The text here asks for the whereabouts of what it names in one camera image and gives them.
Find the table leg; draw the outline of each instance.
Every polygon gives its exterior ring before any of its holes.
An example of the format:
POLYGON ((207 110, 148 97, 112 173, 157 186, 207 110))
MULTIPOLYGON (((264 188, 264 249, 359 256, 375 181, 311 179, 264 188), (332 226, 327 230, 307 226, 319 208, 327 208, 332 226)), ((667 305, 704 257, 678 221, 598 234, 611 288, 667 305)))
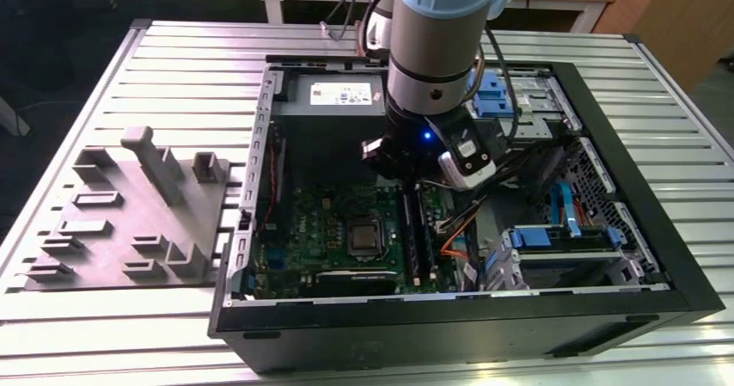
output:
POLYGON ((268 23, 283 23, 283 9, 281 2, 283 0, 264 0, 265 1, 265 11, 267 11, 267 22, 268 23))
POLYGON ((600 14, 607 6, 606 2, 588 2, 586 8, 575 18, 574 26, 571 27, 571 33, 574 34, 590 34, 596 25, 596 21, 600 18, 600 14))
POLYGON ((0 97, 0 125, 4 126, 8 132, 17 136, 28 134, 29 127, 25 121, 20 118, 16 112, 12 110, 8 103, 0 97))

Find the dark floor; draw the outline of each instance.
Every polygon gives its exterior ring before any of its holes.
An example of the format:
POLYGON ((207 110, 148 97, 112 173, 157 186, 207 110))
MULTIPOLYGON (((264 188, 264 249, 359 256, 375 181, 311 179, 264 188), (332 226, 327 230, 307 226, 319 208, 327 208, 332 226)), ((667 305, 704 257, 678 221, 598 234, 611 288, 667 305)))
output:
MULTIPOLYGON (((293 2, 285 20, 317 23, 332 6, 293 2)), ((0 0, 0 97, 32 127, 21 138, 0 130, 0 241, 135 18, 264 22, 265 9, 248 0, 0 0)), ((691 97, 734 142, 734 74, 718 67, 691 97)))

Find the open computer tower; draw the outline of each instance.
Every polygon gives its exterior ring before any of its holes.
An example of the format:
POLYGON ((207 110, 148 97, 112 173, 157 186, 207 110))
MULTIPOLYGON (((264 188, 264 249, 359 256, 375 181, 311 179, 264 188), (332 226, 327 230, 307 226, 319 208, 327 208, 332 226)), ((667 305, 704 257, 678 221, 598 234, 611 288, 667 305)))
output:
MULTIPOLYGON (((462 196, 426 183, 415 212, 360 161, 387 67, 268 62, 208 333, 255 371, 591 355, 722 309, 571 64, 510 64, 523 161, 446 255, 462 196)), ((492 67, 472 109, 487 142, 511 122, 492 67)))

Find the black computer chassis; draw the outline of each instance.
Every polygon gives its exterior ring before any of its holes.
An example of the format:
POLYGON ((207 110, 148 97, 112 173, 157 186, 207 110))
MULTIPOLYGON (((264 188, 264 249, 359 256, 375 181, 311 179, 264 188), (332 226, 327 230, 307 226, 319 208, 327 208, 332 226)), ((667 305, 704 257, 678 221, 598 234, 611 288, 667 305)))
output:
MULTIPOLYGON (((335 60, 344 61, 347 69, 364 61, 279 57, 268 62, 313 63, 317 72, 319 62, 335 60)), ((586 356, 723 309, 575 66, 510 62, 511 68, 528 66, 550 69, 558 78, 612 177, 612 198, 631 212, 671 290, 225 308, 223 264, 208 335, 224 339, 253 371, 368 370, 586 356)))

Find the green circuit board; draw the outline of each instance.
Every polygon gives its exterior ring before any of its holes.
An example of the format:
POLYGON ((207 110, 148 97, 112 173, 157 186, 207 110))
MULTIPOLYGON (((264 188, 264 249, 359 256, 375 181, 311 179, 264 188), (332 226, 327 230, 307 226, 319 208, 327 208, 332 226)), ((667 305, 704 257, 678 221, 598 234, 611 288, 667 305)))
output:
MULTIPOLYGON (((332 187, 296 189, 288 223, 288 235, 280 247, 264 247, 263 264, 275 264, 267 274, 268 297, 297 297, 297 280, 308 273, 335 270, 383 270, 398 274, 402 293, 443 290, 438 281, 407 284, 404 254, 399 230, 398 187, 332 187), (380 223, 380 255, 355 257, 348 252, 350 224, 356 219, 376 218, 380 223)), ((432 222, 444 218, 440 190, 423 190, 423 205, 432 222)))

